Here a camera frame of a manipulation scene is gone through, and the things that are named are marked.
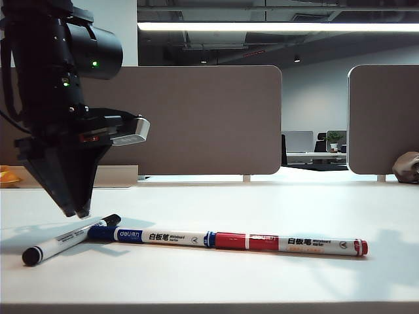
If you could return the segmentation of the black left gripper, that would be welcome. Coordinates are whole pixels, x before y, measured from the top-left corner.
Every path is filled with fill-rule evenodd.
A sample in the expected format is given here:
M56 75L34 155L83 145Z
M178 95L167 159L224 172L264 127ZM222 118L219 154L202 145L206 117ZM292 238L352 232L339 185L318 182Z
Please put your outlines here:
M89 111L17 139L18 159L67 217L90 215L98 163L112 145L112 112Z

